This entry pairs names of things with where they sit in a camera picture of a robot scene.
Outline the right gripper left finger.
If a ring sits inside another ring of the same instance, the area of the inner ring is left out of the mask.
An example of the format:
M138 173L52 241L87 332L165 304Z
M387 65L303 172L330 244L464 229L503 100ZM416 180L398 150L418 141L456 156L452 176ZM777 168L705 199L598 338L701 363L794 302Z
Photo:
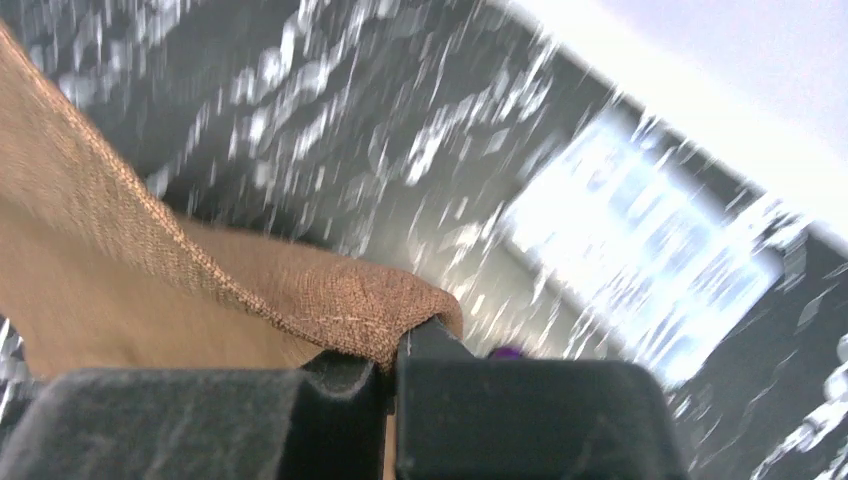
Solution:
M84 369L40 386L5 479L379 479L385 402L367 361L303 369Z

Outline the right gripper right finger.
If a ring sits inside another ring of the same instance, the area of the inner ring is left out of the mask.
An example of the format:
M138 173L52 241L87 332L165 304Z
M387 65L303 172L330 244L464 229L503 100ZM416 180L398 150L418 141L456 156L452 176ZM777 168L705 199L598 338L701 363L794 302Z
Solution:
M684 479L663 391L610 360L483 359L437 319L396 361L400 479Z

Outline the brown burlap napkin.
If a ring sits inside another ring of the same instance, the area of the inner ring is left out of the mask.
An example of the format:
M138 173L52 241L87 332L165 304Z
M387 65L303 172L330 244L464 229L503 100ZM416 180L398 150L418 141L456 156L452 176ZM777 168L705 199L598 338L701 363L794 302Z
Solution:
M1 34L1 309L36 369L387 367L448 292L415 275L174 215Z

